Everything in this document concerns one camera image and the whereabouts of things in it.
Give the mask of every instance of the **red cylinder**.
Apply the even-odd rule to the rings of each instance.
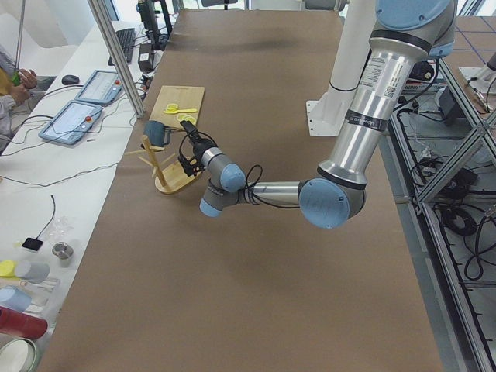
[[[27,339],[39,339],[48,328],[45,319],[15,312],[0,306],[0,333]]]

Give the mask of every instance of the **person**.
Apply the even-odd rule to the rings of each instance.
[[[0,153],[7,147],[9,140],[19,127],[12,127],[12,113],[15,111],[30,112],[31,108],[23,107],[29,101],[31,93],[38,85],[33,70],[19,70],[21,84],[15,86],[11,79],[16,66],[7,51],[0,45]]]

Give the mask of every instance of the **label on robot arm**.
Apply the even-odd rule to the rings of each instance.
[[[385,58],[371,57],[365,67],[365,71],[363,72],[359,85],[369,91],[375,91],[385,66]]]
[[[406,65],[399,60],[371,57],[359,86],[373,91],[378,97],[396,101],[408,77],[404,78],[405,71]]]

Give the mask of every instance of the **white plastic cup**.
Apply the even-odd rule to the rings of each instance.
[[[31,297],[11,285],[0,289],[0,306],[24,312],[31,305]]]
[[[50,273],[50,266],[44,262],[21,261],[15,268],[15,275],[17,277],[33,284],[43,282]]]

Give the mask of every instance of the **tablet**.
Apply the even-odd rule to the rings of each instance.
[[[101,106],[69,101],[38,136],[50,142],[74,145],[93,126],[101,113]]]
[[[122,85],[115,71],[95,70],[75,100],[105,106],[117,97],[121,89]]]

